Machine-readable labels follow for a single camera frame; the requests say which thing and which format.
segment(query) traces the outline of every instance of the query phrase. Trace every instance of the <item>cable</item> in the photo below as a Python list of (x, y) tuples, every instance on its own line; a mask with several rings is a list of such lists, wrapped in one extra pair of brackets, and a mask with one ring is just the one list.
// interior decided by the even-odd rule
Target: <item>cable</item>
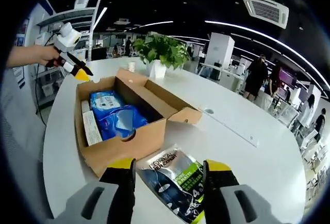
[[(46, 43), (45, 43), (44, 46), (47, 45), (47, 43), (51, 40), (51, 38), (52, 38), (53, 36), (54, 36), (54, 33), (48, 38), (48, 40), (46, 41)], [(42, 118), (42, 114), (41, 114), (40, 106), (39, 106), (39, 101), (38, 101), (38, 95), (37, 95), (37, 81), (38, 81), (39, 66), (40, 66), (40, 64), (38, 64), (38, 67), (37, 67), (36, 82), (35, 82), (35, 94), (36, 94), (36, 100), (37, 100), (37, 110), (38, 110), (38, 112), (39, 112), (39, 114), (40, 114), (40, 118), (41, 118), (42, 123), (43, 123), (45, 126), (47, 126), (46, 123), (45, 123), (45, 121), (44, 121), (43, 118)]]

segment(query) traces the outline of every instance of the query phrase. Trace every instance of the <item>white flower pot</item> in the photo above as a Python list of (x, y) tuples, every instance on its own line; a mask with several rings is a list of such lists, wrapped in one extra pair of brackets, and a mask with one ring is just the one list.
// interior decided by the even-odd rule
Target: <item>white flower pot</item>
[(166, 73), (166, 66), (160, 60), (153, 60), (151, 63), (147, 61), (146, 70), (150, 78), (163, 79)]

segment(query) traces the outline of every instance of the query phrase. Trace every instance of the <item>potted plant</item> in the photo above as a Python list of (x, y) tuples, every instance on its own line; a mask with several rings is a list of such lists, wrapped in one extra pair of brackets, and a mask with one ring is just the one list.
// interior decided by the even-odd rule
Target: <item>potted plant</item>
[(182, 67), (190, 59), (184, 44), (174, 38), (161, 35), (148, 35), (146, 39), (137, 39), (133, 47), (147, 66), (150, 77), (164, 78), (166, 68)]

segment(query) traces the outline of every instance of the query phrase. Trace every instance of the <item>round table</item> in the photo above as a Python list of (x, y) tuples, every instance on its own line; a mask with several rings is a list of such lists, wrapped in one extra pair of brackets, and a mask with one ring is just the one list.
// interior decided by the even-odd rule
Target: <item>round table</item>
[[(127, 68), (129, 61), (136, 61), (136, 72), (146, 74), (139, 58), (98, 60), (88, 66), (97, 77), (107, 77), (116, 75), (119, 67)], [(169, 122), (163, 148), (176, 143), (201, 163), (212, 159), (228, 164), (240, 184), (249, 185), (270, 203), (279, 221), (301, 220), (305, 172), (296, 140), (286, 127), (240, 95), (188, 71), (167, 70), (164, 80), (153, 81), (192, 106), (213, 112), (204, 112), (197, 125)], [(76, 143), (74, 105), (79, 83), (71, 75), (64, 79), (45, 133), (44, 183), (54, 217), (75, 192), (97, 180)], [(182, 223), (139, 176), (135, 196), (132, 223)]]

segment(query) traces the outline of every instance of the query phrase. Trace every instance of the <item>green leaves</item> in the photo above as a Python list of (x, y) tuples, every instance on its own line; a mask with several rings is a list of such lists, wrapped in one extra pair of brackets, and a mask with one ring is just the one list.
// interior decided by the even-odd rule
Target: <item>green leaves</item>
[(161, 34), (149, 35), (145, 40), (137, 39), (133, 47), (139, 52), (142, 61), (160, 60), (168, 68), (181, 67), (190, 59), (185, 46), (180, 41)]

